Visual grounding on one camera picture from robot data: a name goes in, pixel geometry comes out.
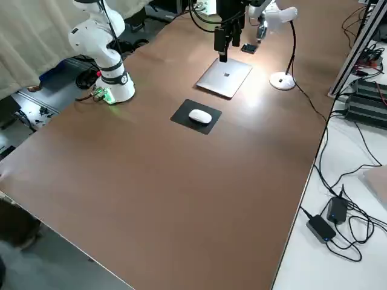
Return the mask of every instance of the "white desk lamp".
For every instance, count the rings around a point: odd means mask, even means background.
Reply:
[[[296,52],[296,32],[294,30],[293,20],[297,17],[298,11],[296,7],[289,7],[288,9],[280,10],[276,5],[268,7],[265,11],[265,20],[269,31],[275,31],[283,23],[290,22],[293,32],[293,52],[285,72],[280,71],[270,76],[270,84],[281,91],[288,91],[296,86],[293,76],[289,73],[291,64],[294,60]]]

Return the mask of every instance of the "brown table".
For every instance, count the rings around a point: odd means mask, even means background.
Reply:
[[[352,9],[333,3],[347,8],[326,20],[321,1],[283,2],[305,13],[296,77],[325,113],[346,52],[329,28]],[[330,37],[311,41],[311,17]],[[125,61],[131,101],[72,104],[0,164],[0,190],[137,290],[268,289],[324,126],[297,89],[268,84],[290,51],[287,26],[255,55],[230,49],[254,68],[225,100],[194,87],[213,35],[176,20]],[[223,112],[209,135],[169,120],[187,98]]]

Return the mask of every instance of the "table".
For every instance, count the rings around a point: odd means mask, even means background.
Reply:
[[[299,2],[338,16],[325,28],[353,5]],[[296,29],[314,36],[304,19]],[[213,36],[173,22],[125,61],[131,101],[71,105],[0,163],[0,190],[136,289],[268,289],[324,127],[299,91],[268,84],[288,62],[289,31],[253,56],[230,50],[253,70],[227,101],[194,88]],[[300,37],[296,75],[323,112],[345,45],[339,31]],[[324,71],[310,69],[316,52]],[[186,98],[223,112],[208,136],[169,121]]]
[[[378,43],[377,47],[386,47],[383,43]],[[372,69],[364,71],[374,73]],[[358,79],[350,75],[344,88],[353,80]],[[368,81],[377,81],[387,84],[385,75],[379,75]],[[334,104],[334,109],[344,109],[341,101]],[[387,146],[387,131],[370,126],[359,124],[365,140],[372,154],[382,163],[387,164],[385,148]],[[338,177],[352,170],[357,169],[362,164],[376,164],[370,154],[366,151],[359,131],[350,121],[332,118],[328,123],[329,141],[322,158],[322,172],[329,184],[334,184]],[[387,222],[387,211],[378,202],[372,190],[369,189],[363,178],[364,172],[359,172],[344,177],[342,182],[334,187],[336,192],[340,191],[342,184],[356,204],[364,209],[369,215]],[[311,214],[318,214],[328,202],[331,195],[322,185],[316,170],[313,170],[304,193],[302,206]],[[331,254],[328,249],[321,245],[312,233],[305,226],[307,217],[303,212],[299,212],[291,232],[287,249],[284,254],[273,290],[290,289],[385,289],[387,277],[385,276],[385,265],[387,262],[386,234],[380,229],[376,229],[374,235],[366,243],[359,246],[363,254],[360,263],[351,263]],[[350,237],[347,224],[340,227],[346,237]],[[366,227],[357,225],[354,229],[359,237],[365,236]],[[341,245],[345,245],[342,239],[338,238]],[[344,254],[356,259],[354,251],[346,251]],[[303,278],[299,278],[299,273],[303,273]]]

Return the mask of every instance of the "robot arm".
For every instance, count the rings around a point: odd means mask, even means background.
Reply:
[[[107,48],[125,30],[123,18],[105,0],[73,0],[73,4],[90,17],[69,33],[72,48],[96,62],[101,71],[96,88],[107,103],[129,100],[134,95],[133,81],[125,71],[121,55]]]
[[[246,6],[249,5],[250,18],[258,19],[272,0],[217,0],[216,13],[223,22],[215,28],[214,49],[219,52],[219,60],[227,62],[227,50],[232,42],[238,47],[245,24]]]

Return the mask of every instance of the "silver laptop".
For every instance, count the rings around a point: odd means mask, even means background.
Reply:
[[[228,59],[227,62],[220,62],[219,59],[216,59],[196,85],[232,98],[252,68],[251,65],[235,59]]]

